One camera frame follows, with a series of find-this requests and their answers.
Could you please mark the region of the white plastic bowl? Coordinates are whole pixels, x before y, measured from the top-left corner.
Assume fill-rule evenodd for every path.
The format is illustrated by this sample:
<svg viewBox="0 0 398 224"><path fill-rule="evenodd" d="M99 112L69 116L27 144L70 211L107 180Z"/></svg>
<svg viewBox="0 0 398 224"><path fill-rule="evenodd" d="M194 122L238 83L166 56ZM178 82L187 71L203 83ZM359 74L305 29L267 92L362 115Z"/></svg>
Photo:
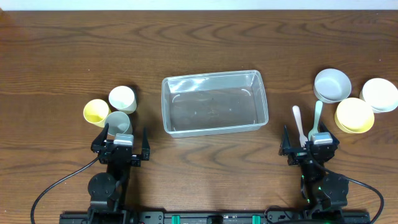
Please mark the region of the white plastic bowl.
<svg viewBox="0 0 398 224"><path fill-rule="evenodd" d="M397 108L397 87L389 80L372 78L368 80L359 98L365 101L374 113L387 113Z"/></svg>

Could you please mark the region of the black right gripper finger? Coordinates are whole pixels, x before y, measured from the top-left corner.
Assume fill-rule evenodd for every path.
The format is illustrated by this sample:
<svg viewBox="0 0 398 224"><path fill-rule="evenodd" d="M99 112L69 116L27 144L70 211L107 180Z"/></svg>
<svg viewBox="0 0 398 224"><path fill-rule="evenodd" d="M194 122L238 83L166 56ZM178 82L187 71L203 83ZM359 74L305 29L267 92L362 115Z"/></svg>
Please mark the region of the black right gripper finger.
<svg viewBox="0 0 398 224"><path fill-rule="evenodd" d="M319 130L322 144L335 144L337 146L340 144L339 140L332 134L323 121L319 124Z"/></svg>
<svg viewBox="0 0 398 224"><path fill-rule="evenodd" d="M280 156L287 156L292 152L292 146L290 145L289 134L286 125L284 125L284 133L279 148Z"/></svg>

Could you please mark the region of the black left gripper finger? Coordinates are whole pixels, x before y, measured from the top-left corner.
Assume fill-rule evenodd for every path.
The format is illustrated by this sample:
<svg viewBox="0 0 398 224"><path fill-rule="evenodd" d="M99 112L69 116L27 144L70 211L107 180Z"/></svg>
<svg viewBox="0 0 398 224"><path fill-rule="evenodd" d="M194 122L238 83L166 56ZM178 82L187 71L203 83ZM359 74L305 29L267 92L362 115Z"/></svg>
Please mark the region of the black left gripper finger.
<svg viewBox="0 0 398 224"><path fill-rule="evenodd" d="M150 159L150 146L147 138L147 130L146 128L143 129L142 134L142 154L141 160L148 161Z"/></svg>
<svg viewBox="0 0 398 224"><path fill-rule="evenodd" d="M99 135L94 139L91 143L91 150L94 153L101 153L106 148L106 140L108 136L109 124L106 123L103 130L99 133Z"/></svg>

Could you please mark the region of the yellow plastic bowl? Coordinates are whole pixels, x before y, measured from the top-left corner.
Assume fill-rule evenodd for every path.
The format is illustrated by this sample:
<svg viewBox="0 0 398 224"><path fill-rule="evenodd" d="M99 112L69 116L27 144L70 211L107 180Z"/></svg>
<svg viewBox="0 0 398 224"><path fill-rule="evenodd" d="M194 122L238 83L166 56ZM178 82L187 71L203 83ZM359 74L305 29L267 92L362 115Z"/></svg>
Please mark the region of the yellow plastic bowl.
<svg viewBox="0 0 398 224"><path fill-rule="evenodd" d="M335 111L335 123L344 132L360 134L369 131L374 125L372 108L359 98L341 101Z"/></svg>

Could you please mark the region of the pink plastic fork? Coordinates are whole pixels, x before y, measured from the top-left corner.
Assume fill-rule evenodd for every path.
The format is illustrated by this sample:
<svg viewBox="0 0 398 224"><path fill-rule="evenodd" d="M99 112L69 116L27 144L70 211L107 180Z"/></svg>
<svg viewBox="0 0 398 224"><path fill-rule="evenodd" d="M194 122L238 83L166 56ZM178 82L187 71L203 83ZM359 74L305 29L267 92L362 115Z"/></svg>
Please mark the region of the pink plastic fork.
<svg viewBox="0 0 398 224"><path fill-rule="evenodd" d="M303 133L303 126L302 126L302 117L300 108L297 105L292 107L292 111L294 114L295 122L297 125L298 133L299 133L299 141L302 147L305 147L305 143L308 141L308 138Z"/></svg>

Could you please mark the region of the grey plastic bowl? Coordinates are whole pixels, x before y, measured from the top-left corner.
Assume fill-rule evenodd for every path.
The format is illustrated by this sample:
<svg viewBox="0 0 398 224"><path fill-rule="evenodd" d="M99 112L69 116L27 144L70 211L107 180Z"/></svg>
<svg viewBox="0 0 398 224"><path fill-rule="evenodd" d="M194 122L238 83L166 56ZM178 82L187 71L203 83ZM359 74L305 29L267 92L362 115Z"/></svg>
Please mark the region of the grey plastic bowl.
<svg viewBox="0 0 398 224"><path fill-rule="evenodd" d="M324 103L337 103L350 96L352 90L348 76L340 70L327 68L320 71L313 86L315 96Z"/></svg>

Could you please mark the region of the mint green plastic spoon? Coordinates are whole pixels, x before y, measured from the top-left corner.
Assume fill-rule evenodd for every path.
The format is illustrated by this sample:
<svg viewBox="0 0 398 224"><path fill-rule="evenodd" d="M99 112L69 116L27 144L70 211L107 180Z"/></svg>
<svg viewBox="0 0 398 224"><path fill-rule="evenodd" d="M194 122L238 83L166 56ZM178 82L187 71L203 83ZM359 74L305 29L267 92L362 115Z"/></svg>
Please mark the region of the mint green plastic spoon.
<svg viewBox="0 0 398 224"><path fill-rule="evenodd" d="M318 133L318 124L320 120L320 116L322 114L323 102L318 100L315 103L315 111L314 111L314 121L313 121L313 128L308 133L308 139L311 140L311 137Z"/></svg>

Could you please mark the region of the yellow plastic cup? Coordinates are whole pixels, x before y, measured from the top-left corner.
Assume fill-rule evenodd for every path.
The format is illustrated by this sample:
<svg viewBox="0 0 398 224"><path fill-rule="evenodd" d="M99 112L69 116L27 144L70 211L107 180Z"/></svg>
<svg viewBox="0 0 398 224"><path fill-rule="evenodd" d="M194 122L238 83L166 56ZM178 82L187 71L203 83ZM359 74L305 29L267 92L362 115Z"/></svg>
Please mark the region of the yellow plastic cup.
<svg viewBox="0 0 398 224"><path fill-rule="evenodd" d="M105 126L105 120L110 113L111 110L107 102L101 99L89 101L83 109L84 119L87 122L101 128Z"/></svg>

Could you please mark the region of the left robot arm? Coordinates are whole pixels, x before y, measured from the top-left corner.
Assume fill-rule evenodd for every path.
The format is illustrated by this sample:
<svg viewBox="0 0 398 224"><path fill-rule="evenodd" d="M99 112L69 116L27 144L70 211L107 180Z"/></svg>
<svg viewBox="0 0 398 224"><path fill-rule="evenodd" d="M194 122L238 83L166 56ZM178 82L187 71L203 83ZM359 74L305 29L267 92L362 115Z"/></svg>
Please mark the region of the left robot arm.
<svg viewBox="0 0 398 224"><path fill-rule="evenodd" d="M143 130L142 151L133 153L134 136L116 134L108 140L109 124L91 143L91 150L97 153L97 160L106 165L106 172L94 175L88 184L91 196L88 209L91 223L109 221L127 221L129 212L123 209L132 167L139 167L142 161L150 158L150 146L147 132Z"/></svg>

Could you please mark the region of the white plastic cup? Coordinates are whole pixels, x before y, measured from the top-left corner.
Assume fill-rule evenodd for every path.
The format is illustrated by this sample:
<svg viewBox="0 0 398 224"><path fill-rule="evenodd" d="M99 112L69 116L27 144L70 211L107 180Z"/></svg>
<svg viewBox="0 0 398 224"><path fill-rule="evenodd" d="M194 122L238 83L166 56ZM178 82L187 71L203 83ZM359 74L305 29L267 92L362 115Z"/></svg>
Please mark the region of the white plastic cup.
<svg viewBox="0 0 398 224"><path fill-rule="evenodd" d="M108 96L111 105L126 114L135 112L137 108L136 94L128 86L117 86L113 88Z"/></svg>

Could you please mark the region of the grey plastic cup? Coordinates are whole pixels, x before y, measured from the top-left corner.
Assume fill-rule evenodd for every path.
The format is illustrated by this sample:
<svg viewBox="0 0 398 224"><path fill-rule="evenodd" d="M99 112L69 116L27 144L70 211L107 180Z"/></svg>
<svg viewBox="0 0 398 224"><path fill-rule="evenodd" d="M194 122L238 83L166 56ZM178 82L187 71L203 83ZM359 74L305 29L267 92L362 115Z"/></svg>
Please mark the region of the grey plastic cup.
<svg viewBox="0 0 398 224"><path fill-rule="evenodd" d="M129 116L121 111L110 113L105 119L105 124L109 124L108 134L132 134L132 124Z"/></svg>

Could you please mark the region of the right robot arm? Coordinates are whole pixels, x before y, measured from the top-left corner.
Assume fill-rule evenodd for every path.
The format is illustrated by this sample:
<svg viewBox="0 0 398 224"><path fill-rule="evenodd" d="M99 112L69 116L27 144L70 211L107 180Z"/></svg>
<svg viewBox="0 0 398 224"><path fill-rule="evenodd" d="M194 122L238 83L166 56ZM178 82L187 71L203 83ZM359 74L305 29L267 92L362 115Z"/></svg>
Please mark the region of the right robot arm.
<svg viewBox="0 0 398 224"><path fill-rule="evenodd" d="M302 172L301 194L308 206L303 215L312 218L326 212L335 212L348 204L348 181L340 174L325 170L324 163L335 156L339 140L321 123L314 141L293 147L288 130L284 127L279 155L287 156L290 166L299 166Z"/></svg>

